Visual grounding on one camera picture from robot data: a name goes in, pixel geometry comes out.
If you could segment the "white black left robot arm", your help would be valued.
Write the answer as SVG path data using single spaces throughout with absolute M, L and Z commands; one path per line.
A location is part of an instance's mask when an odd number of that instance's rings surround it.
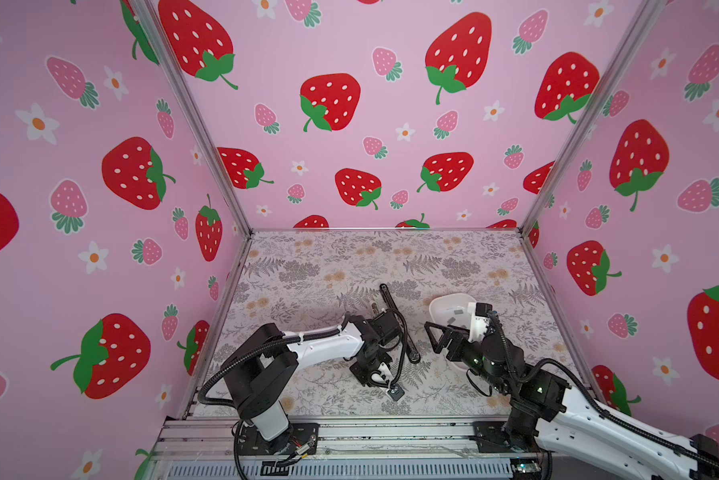
M 393 308 L 371 319 L 346 314 L 333 327 L 303 332 L 267 323 L 205 380 L 197 401 L 235 410 L 241 425 L 273 442 L 291 430 L 279 397 L 295 373 L 344 359 L 362 386 L 393 389 L 407 359 L 407 338 L 407 320 Z

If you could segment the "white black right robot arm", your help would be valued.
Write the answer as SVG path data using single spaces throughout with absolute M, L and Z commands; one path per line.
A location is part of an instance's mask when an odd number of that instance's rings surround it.
M 493 391 L 509 396 L 503 440 L 537 446 L 623 479 L 719 479 L 719 444 L 709 436 L 671 434 L 597 401 L 561 362 L 535 365 L 503 331 L 497 312 L 481 304 L 467 328 L 425 323 L 431 348 L 461 363 Z

